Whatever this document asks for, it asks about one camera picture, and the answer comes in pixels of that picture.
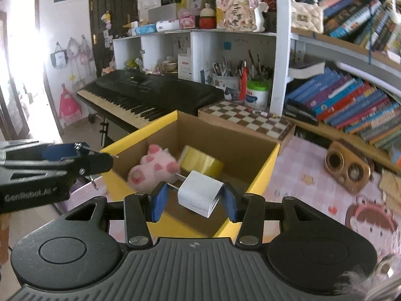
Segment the small bottle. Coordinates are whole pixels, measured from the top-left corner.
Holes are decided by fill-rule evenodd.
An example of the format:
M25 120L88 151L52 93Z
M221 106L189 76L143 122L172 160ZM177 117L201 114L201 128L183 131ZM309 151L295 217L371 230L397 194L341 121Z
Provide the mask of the small bottle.
M205 4L205 8L201 11L199 27L201 29L216 28L215 11L212 8L210 8L209 4Z

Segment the photo frame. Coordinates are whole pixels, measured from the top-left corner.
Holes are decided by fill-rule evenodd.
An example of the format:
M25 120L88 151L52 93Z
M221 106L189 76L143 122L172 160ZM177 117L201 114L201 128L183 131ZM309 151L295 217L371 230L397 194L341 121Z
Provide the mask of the photo frame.
M203 9L204 5L204 0L189 0L189 8L191 9Z

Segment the pen holder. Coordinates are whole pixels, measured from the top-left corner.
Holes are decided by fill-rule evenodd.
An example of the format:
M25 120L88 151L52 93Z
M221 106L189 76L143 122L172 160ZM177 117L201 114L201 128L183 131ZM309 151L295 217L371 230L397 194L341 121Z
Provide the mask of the pen holder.
M228 76L218 76L217 74L212 74L213 85L222 90L226 88L239 91L239 77L228 77Z

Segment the pink pig plush toy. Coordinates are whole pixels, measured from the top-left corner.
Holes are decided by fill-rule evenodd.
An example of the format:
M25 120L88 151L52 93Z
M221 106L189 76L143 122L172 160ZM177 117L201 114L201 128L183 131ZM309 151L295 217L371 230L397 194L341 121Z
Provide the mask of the pink pig plush toy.
M180 165L168 151L158 145L150 145L148 154L128 174L128 185L139 193L151 193L162 182L174 183Z

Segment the wooden radio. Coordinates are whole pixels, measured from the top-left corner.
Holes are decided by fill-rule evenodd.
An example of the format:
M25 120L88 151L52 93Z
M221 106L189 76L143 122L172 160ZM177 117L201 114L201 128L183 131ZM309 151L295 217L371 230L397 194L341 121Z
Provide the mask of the wooden radio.
M373 162L343 139L331 143L324 165L331 176L353 195L373 178Z

